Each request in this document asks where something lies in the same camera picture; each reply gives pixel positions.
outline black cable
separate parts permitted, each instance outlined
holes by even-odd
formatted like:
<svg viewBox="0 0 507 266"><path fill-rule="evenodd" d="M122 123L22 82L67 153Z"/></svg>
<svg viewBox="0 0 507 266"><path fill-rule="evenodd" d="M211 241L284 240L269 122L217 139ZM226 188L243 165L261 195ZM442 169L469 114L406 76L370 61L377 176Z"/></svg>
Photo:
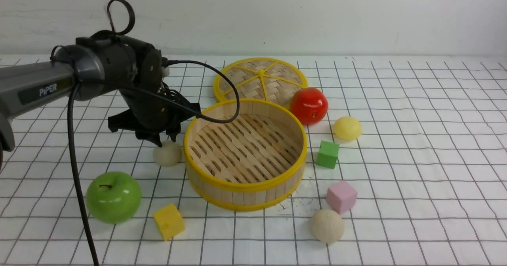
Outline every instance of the black cable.
<svg viewBox="0 0 507 266"><path fill-rule="evenodd" d="M123 4L125 6L125 8L127 8L127 11L128 11L128 25L121 32L116 32L116 29L114 28L114 24L112 23L112 16L111 16L110 9L111 9L111 4L113 2L121 2L121 4ZM115 34L115 35L126 35L130 31L132 31L132 28L134 28L134 24L135 24L134 8L132 8L132 6L126 0L110 0L107 3L106 12L107 12L107 18L109 18L109 24L111 25L112 34Z"/></svg>
<svg viewBox="0 0 507 266"><path fill-rule="evenodd" d="M198 65L207 67L209 69L212 69L214 72L218 73L222 78L224 78L225 81L232 87L232 90L234 91L234 95L236 96L236 112L234 113L234 115L231 118L229 118L229 119L211 118L211 117L205 116L200 111L198 112L198 111L192 109L191 107L182 105L181 103L179 103L177 101L172 101L172 100L170 100L170 98L167 98L166 96L160 96L159 94L155 94L155 93L152 93L150 91L146 91L144 89L140 89L138 87L132 87L132 86L127 86L127 85L122 85L122 84L116 84L116 83L107 82L106 80L97 80L97 79L92 79L92 78L81 79L79 81L82 82L82 83L95 83L95 84L108 85L108 86L114 87L116 89L127 89L127 90L131 90L131 91L143 93L143 94L145 94L147 96L152 96L154 98L159 98L161 100L167 101L169 104L174 105L175 107L178 107L179 109L182 109L185 112L188 112L189 114L193 114L197 118L203 118L204 120L207 120L207 121L210 121L210 122L213 122L213 123L222 123L222 124L223 123L229 123L229 122L234 121L237 118L237 116L239 115L239 105L240 105L238 90L236 89L236 87L234 86L234 84L222 72L218 71L217 69L215 69L214 67L212 67L212 66L210 66L210 65L208 65L206 63L202 63L202 62L198 62L198 61L193 61L193 60L173 60L173 61L171 61L170 65L174 65L174 64L178 64L178 63L198 64Z"/></svg>
<svg viewBox="0 0 507 266"><path fill-rule="evenodd" d="M74 99L76 98L76 93L80 87L81 82L77 82L76 85L74 85L69 96L69 103L67 105L67 135L69 136L69 154L71 156L71 169L72 177L74 178L74 188L76 188L76 196L78 197L79 211L81 212L81 219L83 221L83 228L85 229L86 240L88 241L88 246L90 248L94 266L100 266L98 262L97 251L93 243L92 232L90 225L88 224L88 214L86 213L85 199L83 196L83 190L81 190L81 183L79 181L78 161L76 159L76 147L74 145L74 119L72 114L74 112Z"/></svg>

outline yellow cube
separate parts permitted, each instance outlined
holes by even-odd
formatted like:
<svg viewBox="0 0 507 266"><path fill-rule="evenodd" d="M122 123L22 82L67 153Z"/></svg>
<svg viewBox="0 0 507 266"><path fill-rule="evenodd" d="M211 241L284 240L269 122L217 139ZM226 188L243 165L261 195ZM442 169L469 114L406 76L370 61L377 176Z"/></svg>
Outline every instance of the yellow cube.
<svg viewBox="0 0 507 266"><path fill-rule="evenodd" d="M174 203L157 210L153 214L153 219L164 241L168 241L185 230L183 218Z"/></svg>

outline bamboo steamer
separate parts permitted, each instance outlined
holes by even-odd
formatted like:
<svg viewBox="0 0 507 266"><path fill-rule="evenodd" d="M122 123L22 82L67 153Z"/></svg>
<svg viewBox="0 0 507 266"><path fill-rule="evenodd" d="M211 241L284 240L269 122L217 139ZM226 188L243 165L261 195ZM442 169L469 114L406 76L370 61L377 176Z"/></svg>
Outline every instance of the bamboo steamer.
<svg viewBox="0 0 507 266"><path fill-rule="evenodd" d="M236 101L203 111L227 119ZM234 211L255 211L280 203L299 185L305 168L307 137L288 110L272 102L243 98L239 116L218 124L195 118L183 150L187 175L206 201Z"/></svg>
<svg viewBox="0 0 507 266"><path fill-rule="evenodd" d="M295 92L308 87L297 67L273 58L248 58L227 65L221 71L238 90L240 98L256 98L288 109ZM232 87L216 76L213 92L217 102L235 100Z"/></svg>

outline white wall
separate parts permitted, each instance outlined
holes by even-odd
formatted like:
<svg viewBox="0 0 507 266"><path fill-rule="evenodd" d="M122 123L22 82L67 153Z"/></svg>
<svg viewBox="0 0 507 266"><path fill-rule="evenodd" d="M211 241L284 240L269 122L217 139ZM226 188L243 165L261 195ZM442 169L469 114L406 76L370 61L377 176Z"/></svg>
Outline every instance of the white wall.
<svg viewBox="0 0 507 266"><path fill-rule="evenodd" d="M108 29L108 1L0 0L0 54L45 54ZM507 55L507 0L128 1L131 35L166 54Z"/></svg>

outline foam cube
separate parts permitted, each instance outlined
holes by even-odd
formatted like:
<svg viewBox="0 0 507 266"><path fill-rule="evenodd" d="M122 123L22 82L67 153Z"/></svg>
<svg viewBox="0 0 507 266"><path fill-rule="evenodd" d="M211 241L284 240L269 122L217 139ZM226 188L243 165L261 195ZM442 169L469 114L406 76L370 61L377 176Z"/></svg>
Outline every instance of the foam cube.
<svg viewBox="0 0 507 266"><path fill-rule="evenodd" d="M153 219L164 241L168 241L185 230L183 218L174 203L157 210L153 214Z"/></svg>
<svg viewBox="0 0 507 266"><path fill-rule="evenodd" d="M320 147L318 149L317 161L315 162L317 165L334 169L336 166L336 161L338 158L338 150L340 149L340 145L336 143L324 141L320 142Z"/></svg>
<svg viewBox="0 0 507 266"><path fill-rule="evenodd" d="M326 202L339 214L354 207L357 199L357 191L346 181L340 181L328 188Z"/></svg>

